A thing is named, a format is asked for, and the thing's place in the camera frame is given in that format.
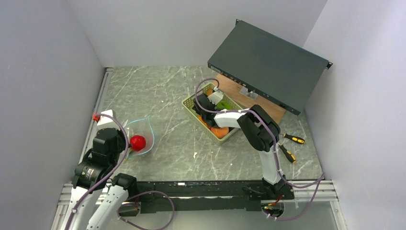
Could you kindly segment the clear blue-zip bag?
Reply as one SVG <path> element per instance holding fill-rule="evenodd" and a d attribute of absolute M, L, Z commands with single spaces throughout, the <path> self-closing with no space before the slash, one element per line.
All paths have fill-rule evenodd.
<path fill-rule="evenodd" d="M 126 120 L 123 127 L 129 138 L 129 153 L 126 160 L 149 153 L 155 144 L 155 134 L 148 115 L 142 119 Z"/>

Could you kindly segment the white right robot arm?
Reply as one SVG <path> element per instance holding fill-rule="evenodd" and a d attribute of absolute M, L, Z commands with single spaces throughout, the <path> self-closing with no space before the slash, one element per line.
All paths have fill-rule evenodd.
<path fill-rule="evenodd" d="M 218 110 L 205 94 L 195 96 L 193 102 L 193 109 L 209 127 L 243 131 L 249 144 L 259 153 L 264 194 L 270 199 L 277 198 L 285 185 L 278 158 L 279 125 L 257 104 L 245 110 Z"/>

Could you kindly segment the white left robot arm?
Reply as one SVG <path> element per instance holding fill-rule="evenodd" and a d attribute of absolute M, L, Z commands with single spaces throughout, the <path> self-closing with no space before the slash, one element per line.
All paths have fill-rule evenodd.
<path fill-rule="evenodd" d="M 124 201 L 136 198 L 136 178 L 119 173 L 113 178 L 102 203 L 96 206 L 125 147 L 122 131 L 104 128 L 97 132 L 92 148 L 75 168 L 70 202 L 61 227 L 63 230 L 103 230 Z"/>

